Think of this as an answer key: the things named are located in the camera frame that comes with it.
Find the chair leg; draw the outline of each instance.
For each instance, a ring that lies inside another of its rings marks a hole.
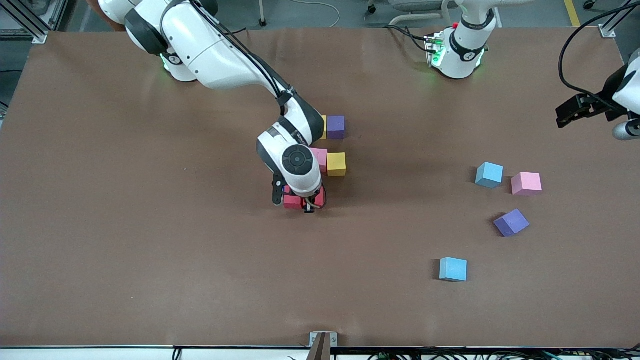
[[[369,13],[375,13],[376,12],[376,5],[373,3],[373,0],[369,0],[369,2],[367,3],[367,11]]]
[[[447,26],[452,26],[451,22],[451,14],[449,13],[449,3],[451,0],[443,0],[442,6],[440,7],[440,11],[442,12],[442,18],[447,23]]]
[[[264,18],[264,5],[262,4],[262,0],[258,0],[258,5],[260,6],[260,19],[258,20],[258,24],[260,24],[260,26],[266,26],[267,19]]]
[[[411,13],[406,15],[400,15],[400,16],[394,17],[394,19],[391,20],[391,22],[389,22],[389,25],[396,25],[398,22],[401,22],[401,21],[431,20],[431,19],[442,19],[442,15],[440,15],[439,13]]]

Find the yellow cube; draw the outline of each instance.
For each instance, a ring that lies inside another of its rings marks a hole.
[[[344,152],[330,152],[326,155],[326,175],[345,176],[347,174],[347,159]]]
[[[322,133],[322,137],[320,138],[320,140],[326,140],[326,115],[321,115],[322,116],[322,120],[324,121],[324,131]]]

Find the wire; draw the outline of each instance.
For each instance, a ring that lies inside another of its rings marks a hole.
[[[171,356],[171,360],[180,360],[180,356],[182,356],[182,348],[173,347],[173,355]]]
[[[338,19],[331,26],[329,26],[330,28],[334,27],[338,23],[338,21],[340,21],[340,11],[334,5],[327,4],[327,3],[319,3],[317,1],[303,1],[303,0],[289,0],[289,1],[291,1],[292,3],[300,3],[300,4],[307,4],[307,5],[323,5],[323,6],[329,6],[330,8],[333,8],[335,12],[338,13]]]
[[[597,101],[601,102],[602,104],[605,104],[611,110],[614,110],[614,111],[621,110],[620,106],[612,104],[609,101],[605,101],[605,100],[601,99],[599,96],[597,96],[596,94],[594,94],[594,93],[592,93],[590,91],[587,91],[587,90],[585,90],[583,88],[579,88],[579,87],[577,87],[575,85],[572,85],[564,78],[564,70],[563,70],[564,52],[566,51],[567,47],[569,46],[569,44],[571,43],[573,38],[575,38],[575,36],[578,35],[578,33],[580,31],[582,31],[582,29],[586,28],[588,25],[590,25],[590,24],[602,19],[603,17],[607,17],[609,15],[614,15],[614,14],[623,12],[623,11],[625,11],[627,9],[635,8],[638,5],[640,5],[640,1],[636,1],[634,3],[628,4],[628,5],[625,5],[625,6],[621,6],[621,7],[617,8],[617,9],[613,9],[613,10],[611,10],[609,12],[605,12],[603,14],[600,14],[600,15],[594,17],[593,19],[585,22],[584,24],[580,25],[580,27],[577,28],[571,34],[571,36],[569,36],[569,38],[564,43],[564,46],[563,46],[562,50],[560,51],[560,57],[558,58],[558,75],[560,76],[560,81],[562,81],[562,84],[564,84],[566,87],[568,87],[568,88],[570,88],[572,90],[575,90],[575,91],[580,92],[582,94],[586,94],[586,95],[591,96],[592,98],[596,99]]]
[[[209,16],[207,16],[208,13],[205,13],[206,10],[201,10],[201,6],[199,4],[197,4],[194,0],[172,0],[167,7],[164,9],[164,11],[162,12],[162,15],[160,16],[160,34],[162,35],[162,37],[164,39],[166,39],[166,35],[164,34],[164,27],[163,27],[163,21],[164,21],[164,16],[166,15],[166,13],[173,8],[174,6],[177,6],[179,4],[184,3],[185,1],[188,1],[192,7],[198,12],[198,14],[205,19],[215,30],[218,31],[218,33],[220,33],[222,36],[225,37],[225,39],[227,39],[227,41],[229,41],[230,43],[236,45],[236,48],[238,50],[240,50],[240,52],[247,57],[247,59],[249,59],[260,71],[260,73],[264,76],[264,78],[267,80],[267,82],[269,83],[269,85],[271,86],[271,88],[273,89],[274,93],[276,93],[277,97],[280,97],[280,95],[282,94],[282,92],[280,91],[280,89],[277,87],[276,85],[276,81],[273,78],[273,76],[271,76],[270,74],[267,75],[265,73],[265,69],[263,69],[261,66],[259,66],[255,59],[252,58],[252,53],[251,51],[249,51],[249,49],[246,48],[246,46],[244,46],[244,44],[242,44],[242,42],[240,42],[240,40],[238,40],[235,36],[236,33],[244,31],[246,28],[236,31],[236,32],[231,32],[231,30],[227,29],[226,26],[224,26],[222,23],[218,23],[216,24],[214,21],[211,20],[211,18],[209,18]],[[232,36],[236,42],[233,42],[230,38],[229,35]]]
[[[198,14],[200,14],[200,16],[209,23],[209,25],[211,25],[215,30],[218,31],[218,33],[224,36],[225,39],[227,39],[227,41],[229,41],[231,44],[234,44],[236,46],[236,49],[238,49],[238,51],[240,51],[254,66],[258,68],[258,70],[267,80],[269,85],[271,85],[271,88],[273,89],[273,92],[276,94],[276,96],[280,97],[282,92],[278,88],[276,84],[276,80],[273,78],[273,75],[271,74],[267,75],[266,69],[263,69],[261,65],[258,65],[256,60],[253,58],[255,55],[253,55],[253,53],[240,40],[238,40],[238,38],[233,34],[233,32],[227,29],[227,27],[224,26],[224,24],[222,24],[221,22],[216,24],[213,20],[211,20],[211,18],[207,16],[208,13],[206,13],[206,10],[203,11],[204,8],[202,8],[201,5],[196,3],[195,0],[188,0],[188,1],[193,6],[193,8],[198,12]]]
[[[419,37],[419,36],[417,36],[417,35],[413,35],[413,34],[411,34],[411,33],[409,32],[409,27],[408,27],[408,26],[405,26],[405,27],[404,27],[404,29],[403,29],[403,28],[401,28],[401,27],[399,27],[399,26],[397,26],[397,25],[386,25],[386,26],[384,26],[384,27],[383,27],[383,29],[394,29],[394,30],[398,30],[398,31],[400,31],[401,33],[405,34],[405,35],[406,35],[406,36],[408,36],[408,37],[413,37],[413,38],[414,38],[414,39],[416,39],[416,40],[424,40],[424,38],[422,38],[422,37]]]
[[[233,31],[231,34],[238,34],[238,33],[241,33],[243,31],[246,31],[246,28],[242,28],[242,29],[240,29],[238,31]]]
[[[418,49],[424,51],[425,53],[429,53],[429,54],[435,54],[436,51],[435,50],[431,50],[431,49],[426,49],[422,46],[420,46],[420,44],[418,44],[418,42],[416,40],[422,40],[424,41],[424,37],[419,37],[417,35],[414,35],[411,33],[411,31],[409,31],[409,27],[405,26],[404,29],[395,26],[395,25],[387,25],[384,27],[385,29],[393,29],[393,30],[397,30],[400,33],[402,33],[404,36],[409,37],[411,39],[411,41],[415,44],[415,46],[418,47]]]
[[[308,197],[305,197],[305,201],[307,202],[307,204],[309,204],[309,206],[311,206],[314,209],[324,209],[324,207],[326,206],[326,200],[327,200],[326,187],[324,187],[324,185],[322,185],[322,187],[320,189],[321,189],[321,191],[324,190],[324,204],[322,206],[318,206],[316,204],[311,203],[311,199],[309,199]]]

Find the foam cube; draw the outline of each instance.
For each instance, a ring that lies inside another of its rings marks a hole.
[[[314,153],[314,156],[318,160],[318,164],[320,165],[320,172],[326,174],[326,155],[328,153],[327,149],[315,149],[310,147],[309,150]]]
[[[344,139],[344,116],[326,117],[326,138],[331,140]]]
[[[511,178],[511,193],[520,196],[533,196],[542,192],[540,174],[521,172]]]
[[[314,199],[314,204],[318,206],[324,206],[324,186],[320,188],[320,193]]]
[[[347,174],[347,159],[344,152],[330,152],[326,155],[326,175],[345,176]]]
[[[492,163],[480,165],[476,174],[476,185],[493,189],[502,183],[502,170],[504,167]]]
[[[321,115],[321,116],[324,122],[324,131],[322,133],[322,137],[320,138],[320,140],[326,140],[326,115]]]
[[[440,280],[467,281],[467,260],[456,258],[440,259]]]
[[[518,209],[504,215],[493,223],[505,238],[513,236],[529,226],[529,222]]]
[[[291,192],[291,188],[289,188],[289,185],[285,185],[284,187],[284,193],[290,193]],[[285,209],[302,209],[304,208],[304,199],[302,199],[299,196],[295,196],[295,195],[284,195],[284,208]]]

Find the metal frame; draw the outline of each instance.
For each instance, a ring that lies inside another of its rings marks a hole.
[[[33,37],[34,44],[44,44],[48,31],[55,31],[60,26],[60,19],[67,8],[68,0],[56,2],[48,22],[35,15],[31,9],[19,0],[0,0],[0,7],[22,27],[15,31],[2,31],[0,38],[28,38]]]
[[[329,360],[331,358],[331,340],[329,332],[318,332],[314,344],[309,350],[307,360]]]
[[[260,26],[266,26],[267,19],[264,18],[264,4],[262,4],[262,0],[258,0],[258,4],[260,6],[260,19],[258,20],[258,24],[260,24]]]
[[[29,8],[17,0],[0,0],[0,7],[33,37],[34,44],[44,44],[51,28]]]
[[[632,2],[632,0],[626,0],[619,7],[629,5],[631,2]],[[610,17],[609,20],[607,20],[607,22],[605,22],[604,24],[598,24],[598,29],[600,29],[600,34],[602,35],[602,37],[603,38],[614,38],[614,37],[616,37],[616,32],[613,31],[613,29],[616,26],[618,26],[618,24],[622,20],[624,20],[625,17],[627,17],[627,15],[629,15],[632,11],[634,11],[634,8],[628,9],[628,10],[626,10],[624,12],[619,12],[616,15]]]

